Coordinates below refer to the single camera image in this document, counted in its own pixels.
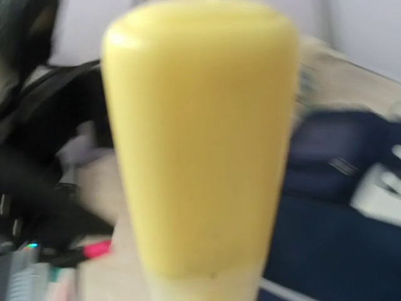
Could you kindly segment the yellow highlighter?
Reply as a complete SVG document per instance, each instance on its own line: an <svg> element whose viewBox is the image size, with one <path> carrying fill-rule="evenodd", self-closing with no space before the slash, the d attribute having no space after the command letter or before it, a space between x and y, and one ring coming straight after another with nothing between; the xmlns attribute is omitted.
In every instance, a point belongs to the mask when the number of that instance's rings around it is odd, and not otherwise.
<svg viewBox="0 0 401 301"><path fill-rule="evenodd" d="M157 1L102 44L152 300L255 300L291 133L298 32L257 1Z"/></svg>

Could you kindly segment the navy blue backpack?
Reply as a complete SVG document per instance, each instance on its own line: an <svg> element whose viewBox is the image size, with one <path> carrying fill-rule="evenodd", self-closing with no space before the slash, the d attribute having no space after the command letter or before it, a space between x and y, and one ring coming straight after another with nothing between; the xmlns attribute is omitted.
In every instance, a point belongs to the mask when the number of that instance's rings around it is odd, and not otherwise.
<svg viewBox="0 0 401 301"><path fill-rule="evenodd" d="M400 164L400 122L318 110L295 128L263 277L316 300L399 300L400 227L351 206L368 170Z"/></svg>

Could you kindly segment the pink black highlighter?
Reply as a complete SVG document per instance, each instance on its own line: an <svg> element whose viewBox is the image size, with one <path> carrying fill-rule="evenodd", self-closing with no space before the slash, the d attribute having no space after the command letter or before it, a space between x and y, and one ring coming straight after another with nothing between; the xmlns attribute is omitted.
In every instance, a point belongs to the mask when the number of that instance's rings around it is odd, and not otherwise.
<svg viewBox="0 0 401 301"><path fill-rule="evenodd" d="M46 253L41 250L40 263L49 263L52 267L73 268L88 260L106 255L111 250L112 241L105 240L85 246L78 246L70 250Z"/></svg>

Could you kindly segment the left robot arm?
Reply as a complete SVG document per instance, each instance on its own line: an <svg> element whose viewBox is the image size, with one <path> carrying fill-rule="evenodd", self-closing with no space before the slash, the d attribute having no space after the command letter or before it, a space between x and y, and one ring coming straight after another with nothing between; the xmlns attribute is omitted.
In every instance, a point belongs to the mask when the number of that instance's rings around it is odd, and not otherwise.
<svg viewBox="0 0 401 301"><path fill-rule="evenodd" d="M59 187L59 151L85 122L112 145L100 62L49 65L58 1L1 2L1 234L64 249L114 226Z"/></svg>

